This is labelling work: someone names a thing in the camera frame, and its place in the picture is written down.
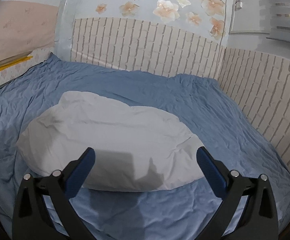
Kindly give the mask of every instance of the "blue clamp pad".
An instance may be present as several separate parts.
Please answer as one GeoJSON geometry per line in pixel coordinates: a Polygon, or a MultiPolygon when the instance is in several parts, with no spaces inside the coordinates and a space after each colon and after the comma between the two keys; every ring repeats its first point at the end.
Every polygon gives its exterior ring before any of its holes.
{"type": "Polygon", "coordinates": [[[92,148],[87,148],[78,160],[72,161],[66,166],[63,173],[65,176],[64,194],[67,199],[73,198],[77,195],[92,167],[94,166],[95,159],[95,151],[92,148]]]}
{"type": "Polygon", "coordinates": [[[227,196],[227,181],[216,165],[220,161],[214,160],[204,147],[197,150],[196,157],[215,196],[224,199],[227,196]]]}

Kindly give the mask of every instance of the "pillowcase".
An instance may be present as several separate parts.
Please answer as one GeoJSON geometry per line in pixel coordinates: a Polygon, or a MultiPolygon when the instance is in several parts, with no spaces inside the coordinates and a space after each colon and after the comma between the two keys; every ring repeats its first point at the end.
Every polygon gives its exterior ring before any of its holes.
{"type": "Polygon", "coordinates": [[[65,92],[30,122],[16,145],[41,176],[93,148],[96,161],[83,186],[96,190],[167,190],[203,177],[196,161],[203,143],[178,117],[90,92],[65,92]]]}

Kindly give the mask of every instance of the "mattress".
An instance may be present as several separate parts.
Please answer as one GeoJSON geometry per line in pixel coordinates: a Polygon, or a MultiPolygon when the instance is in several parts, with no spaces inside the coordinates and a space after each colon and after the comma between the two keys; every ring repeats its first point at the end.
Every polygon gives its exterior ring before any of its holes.
{"type": "MultiPolygon", "coordinates": [[[[0,220],[11,235],[15,197],[25,172],[31,172],[15,144],[30,121],[56,105],[70,90],[89,91],[130,106],[152,106],[176,115],[229,170],[244,176],[268,175],[279,228],[290,222],[290,173],[274,147],[256,131],[216,80],[180,74],[166,78],[64,62],[55,55],[0,89],[0,220]]],[[[65,232],[48,197],[56,228],[65,232]]],[[[205,178],[173,190],[129,193],[82,188],[70,200],[99,240],[191,240],[221,203],[205,178]]],[[[242,199],[226,233],[243,211],[242,199]]]]}

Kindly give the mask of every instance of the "white brick wallpaper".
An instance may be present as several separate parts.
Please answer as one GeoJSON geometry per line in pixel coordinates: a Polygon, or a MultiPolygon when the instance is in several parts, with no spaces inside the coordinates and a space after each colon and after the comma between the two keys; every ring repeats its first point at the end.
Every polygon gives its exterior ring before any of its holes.
{"type": "Polygon", "coordinates": [[[290,169],[290,61],[227,48],[218,81],[290,169]]]}
{"type": "Polygon", "coordinates": [[[166,77],[179,73],[217,78],[224,48],[164,24],[124,19],[77,19],[71,60],[166,77]]]}

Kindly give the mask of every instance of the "black clamp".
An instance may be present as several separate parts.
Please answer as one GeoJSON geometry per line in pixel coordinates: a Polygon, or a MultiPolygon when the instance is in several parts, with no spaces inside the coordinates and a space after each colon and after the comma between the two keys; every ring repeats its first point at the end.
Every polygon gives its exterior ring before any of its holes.
{"type": "MultiPolygon", "coordinates": [[[[63,171],[48,177],[25,174],[15,202],[13,240],[96,240],[77,215],[69,199],[77,195],[95,163],[95,152],[88,148],[63,171]],[[69,236],[58,232],[49,216],[43,195],[49,195],[69,236]]],[[[195,240],[277,240],[278,219],[269,179],[257,179],[229,171],[201,147],[197,163],[214,194],[222,203],[207,226],[195,240]],[[242,196],[248,195],[243,214],[234,232],[223,236],[242,196]]]]}

